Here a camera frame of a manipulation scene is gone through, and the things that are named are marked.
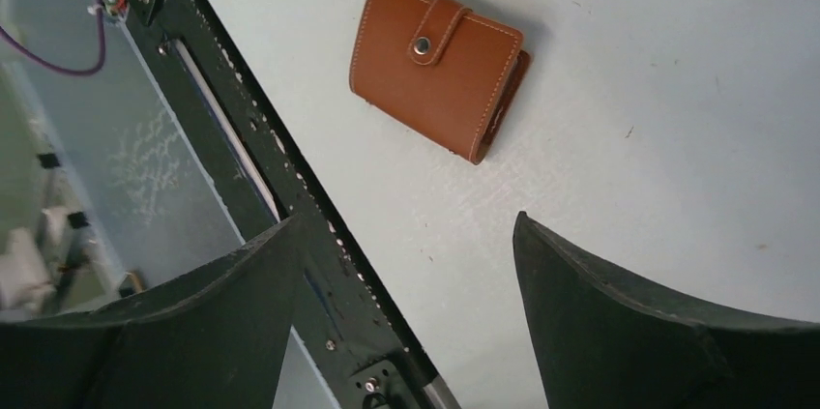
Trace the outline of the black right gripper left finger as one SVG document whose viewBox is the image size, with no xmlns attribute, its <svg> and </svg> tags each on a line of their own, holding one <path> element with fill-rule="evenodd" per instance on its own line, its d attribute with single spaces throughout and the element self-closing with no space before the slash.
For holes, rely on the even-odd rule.
<svg viewBox="0 0 820 409">
<path fill-rule="evenodd" d="M 300 217 L 145 292 L 1 327 L 5 408 L 269 408 L 302 277 Z"/>
</svg>

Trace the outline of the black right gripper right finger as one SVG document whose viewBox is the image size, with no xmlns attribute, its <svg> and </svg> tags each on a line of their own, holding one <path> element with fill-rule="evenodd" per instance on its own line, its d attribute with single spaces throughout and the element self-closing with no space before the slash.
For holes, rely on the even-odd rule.
<svg viewBox="0 0 820 409">
<path fill-rule="evenodd" d="M 513 257 L 552 408 L 815 408 L 819 327 L 705 301 L 525 213 Z"/>
</svg>

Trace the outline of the brown leather card holder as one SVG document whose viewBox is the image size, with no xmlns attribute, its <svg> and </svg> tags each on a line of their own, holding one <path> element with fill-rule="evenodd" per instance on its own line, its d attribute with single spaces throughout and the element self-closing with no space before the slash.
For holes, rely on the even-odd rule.
<svg viewBox="0 0 820 409">
<path fill-rule="evenodd" d="M 351 91 L 479 164 L 531 62 L 522 33 L 456 0 L 366 0 Z"/>
</svg>

